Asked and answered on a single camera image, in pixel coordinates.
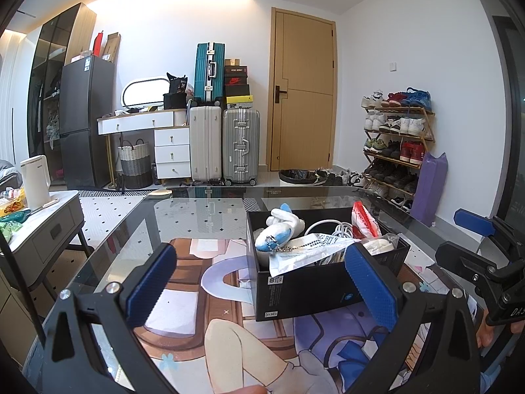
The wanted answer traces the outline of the person right hand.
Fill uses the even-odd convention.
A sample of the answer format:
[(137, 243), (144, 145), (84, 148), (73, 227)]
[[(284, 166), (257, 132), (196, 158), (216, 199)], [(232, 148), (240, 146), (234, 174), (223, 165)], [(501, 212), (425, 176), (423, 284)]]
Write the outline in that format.
[(487, 316), (488, 316), (488, 311), (484, 310), (482, 318), (481, 318), (480, 326), (476, 332), (477, 346), (479, 349), (490, 346), (490, 344), (492, 344), (492, 341), (494, 339), (495, 327), (487, 324), (486, 322)]

